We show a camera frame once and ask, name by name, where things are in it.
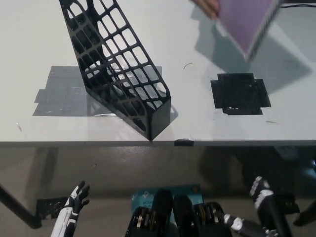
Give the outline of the person's hand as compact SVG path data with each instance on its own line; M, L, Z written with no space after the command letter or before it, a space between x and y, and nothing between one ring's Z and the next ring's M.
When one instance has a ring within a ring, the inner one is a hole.
M206 16L211 19L216 19L219 14L219 2L217 0L191 0L199 7Z

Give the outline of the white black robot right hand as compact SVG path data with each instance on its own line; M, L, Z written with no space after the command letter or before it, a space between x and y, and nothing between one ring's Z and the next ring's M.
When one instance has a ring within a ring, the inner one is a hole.
M272 214L273 208L276 205L275 194L269 183L262 176L255 178L249 194L260 216Z

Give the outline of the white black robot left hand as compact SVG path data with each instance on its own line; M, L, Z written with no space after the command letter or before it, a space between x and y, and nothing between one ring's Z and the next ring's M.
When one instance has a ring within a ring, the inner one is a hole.
M57 217L51 237L73 237L79 213L84 206L89 204L89 200L86 199L89 189L90 186L86 186L85 181L81 181L74 188Z

